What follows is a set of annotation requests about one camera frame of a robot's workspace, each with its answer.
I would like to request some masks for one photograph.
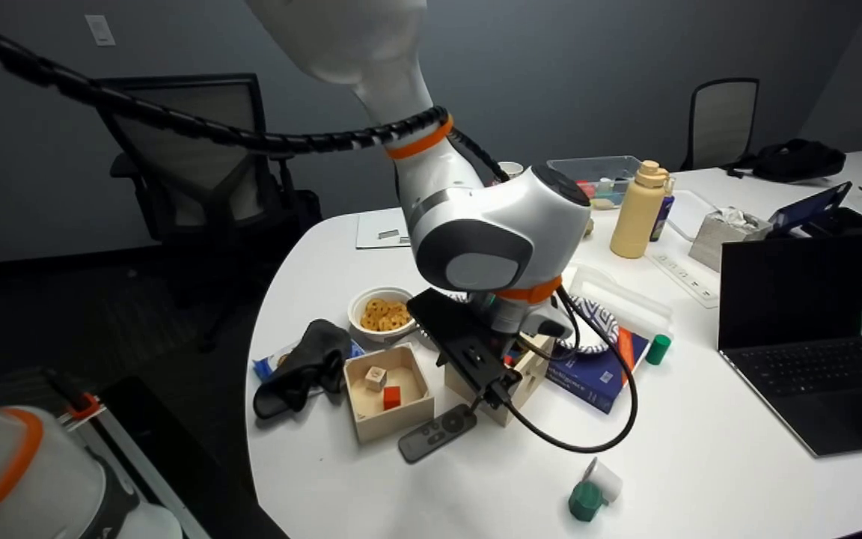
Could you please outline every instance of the mustard bottle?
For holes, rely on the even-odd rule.
[[[669,195],[669,171],[658,162],[640,162],[639,176],[622,195],[612,251],[619,258],[643,258],[654,221],[663,212]]]

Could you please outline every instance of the laptop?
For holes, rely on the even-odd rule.
[[[775,209],[766,221],[770,236],[791,236],[794,228],[836,212],[844,203],[848,192],[850,192],[850,183],[839,183],[833,189],[812,195],[812,197],[803,197],[803,201],[794,201],[794,203]]]
[[[862,236],[728,242],[720,348],[812,456],[862,448]]]

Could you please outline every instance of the paper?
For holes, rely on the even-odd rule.
[[[365,212],[360,216],[357,248],[410,248],[407,225],[401,212]]]

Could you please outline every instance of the desk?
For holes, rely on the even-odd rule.
[[[721,171],[678,173],[715,203],[770,216],[820,185],[730,179]],[[862,185],[862,152],[839,179]],[[344,306],[372,284],[425,287],[410,248],[357,251],[357,218],[338,216],[312,228],[278,269],[251,336],[251,356],[294,344],[312,318],[344,323]],[[609,251],[616,212],[597,212],[597,234],[576,255],[615,281],[673,306],[673,348],[654,368],[639,368],[640,416],[625,444],[601,462],[622,475],[622,496],[597,522],[577,523],[565,496],[586,456],[561,453],[519,422],[479,419],[467,438],[419,465],[405,465],[396,438],[360,445],[347,405],[314,399],[300,419],[254,425],[247,384],[247,430],[260,507],[300,539],[368,537],[841,537],[862,529],[862,456],[812,459],[763,401],[715,354],[715,309],[678,284],[651,258],[687,251],[666,231],[643,260]],[[435,348],[410,336],[435,392],[435,411],[455,405],[435,366]],[[576,441],[612,438],[625,419],[619,399],[612,416],[543,384],[523,413]]]

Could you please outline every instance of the cable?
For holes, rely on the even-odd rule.
[[[209,137],[215,143],[238,143],[238,146],[250,146],[259,152],[278,152],[278,155],[383,146],[419,128],[428,128],[435,122],[441,127],[450,121],[450,110],[438,106],[399,122],[353,128],[353,131],[317,131],[317,134],[251,131],[251,128],[215,122],[188,110],[166,107],[160,103],[139,100],[95,77],[88,77],[64,62],[39,58],[31,49],[7,35],[0,35],[0,62],[24,80],[36,88],[58,88],[64,95],[85,103],[85,106],[112,107],[116,113],[127,113],[127,118],[136,118],[163,128],[173,128],[181,134]]]
[[[570,321],[573,321],[573,333],[576,333],[576,348],[573,348],[573,354],[577,356],[577,354],[580,354],[580,327],[577,327],[577,318],[576,318],[576,306],[565,303],[565,299],[561,299],[561,303],[564,303],[564,311],[565,311]]]
[[[580,453],[580,456],[586,456],[586,453],[609,453],[609,448],[615,448],[616,444],[622,444],[622,441],[631,433],[634,422],[639,422],[639,384],[634,384],[634,371],[619,360],[619,351],[615,348],[615,341],[606,338],[606,333],[576,306],[576,299],[573,299],[564,287],[556,287],[556,293],[561,293],[564,303],[570,303],[570,306],[577,311],[577,318],[580,318],[594,333],[600,333],[601,341],[609,341],[612,354],[616,356],[616,366],[619,366],[622,375],[628,377],[631,411],[628,411],[625,425],[622,425],[612,441],[606,441],[606,444],[600,444],[600,445],[576,445],[576,444],[556,441],[556,438],[550,438],[547,430],[537,428],[537,425],[511,405],[511,399],[505,399],[503,389],[495,392],[495,387],[492,387],[492,392],[500,399],[500,405],[503,405],[528,430],[534,430],[534,433],[543,438],[546,444],[550,444],[550,445],[556,445],[556,448],[565,448],[565,453]]]
[[[486,152],[473,137],[467,137],[461,128],[453,128],[453,137],[467,146],[500,183],[511,179],[495,158]]]

